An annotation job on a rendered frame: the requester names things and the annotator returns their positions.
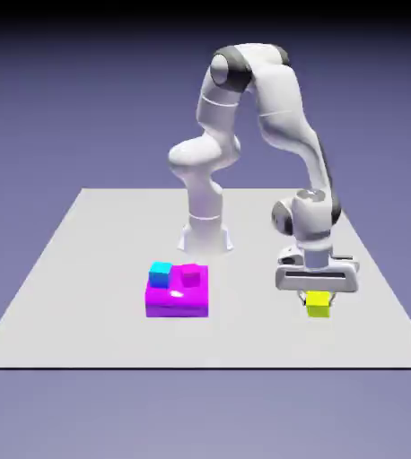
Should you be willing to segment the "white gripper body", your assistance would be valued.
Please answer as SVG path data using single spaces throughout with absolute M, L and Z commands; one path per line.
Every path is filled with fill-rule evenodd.
M 279 290 L 298 291 L 358 291 L 358 264 L 333 259 L 320 269 L 308 269 L 298 264 L 281 264 L 275 271 L 275 286 Z

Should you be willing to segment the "small yellow cube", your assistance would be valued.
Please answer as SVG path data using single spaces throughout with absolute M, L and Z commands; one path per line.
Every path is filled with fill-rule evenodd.
M 326 318 L 330 316 L 331 295 L 328 291 L 307 291 L 305 295 L 305 307 L 308 316 Z

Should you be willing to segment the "small magenta cube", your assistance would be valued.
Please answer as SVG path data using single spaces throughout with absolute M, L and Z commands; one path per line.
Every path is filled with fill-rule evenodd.
M 183 264 L 180 267 L 181 281 L 185 288 L 195 288 L 201 282 L 201 269 L 198 264 Z

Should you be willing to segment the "small cyan cube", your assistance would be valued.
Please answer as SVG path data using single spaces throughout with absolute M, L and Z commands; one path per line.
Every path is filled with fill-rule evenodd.
M 167 289 L 170 285 L 171 263 L 153 262 L 149 270 L 149 285 L 152 288 Z

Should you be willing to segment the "large magenta box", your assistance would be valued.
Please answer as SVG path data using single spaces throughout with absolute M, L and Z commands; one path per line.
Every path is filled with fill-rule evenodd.
M 147 282 L 144 293 L 147 317 L 208 317 L 208 266 L 199 264 L 201 282 L 195 288 L 185 288 L 182 285 L 181 266 L 172 264 L 167 289 L 152 288 Z

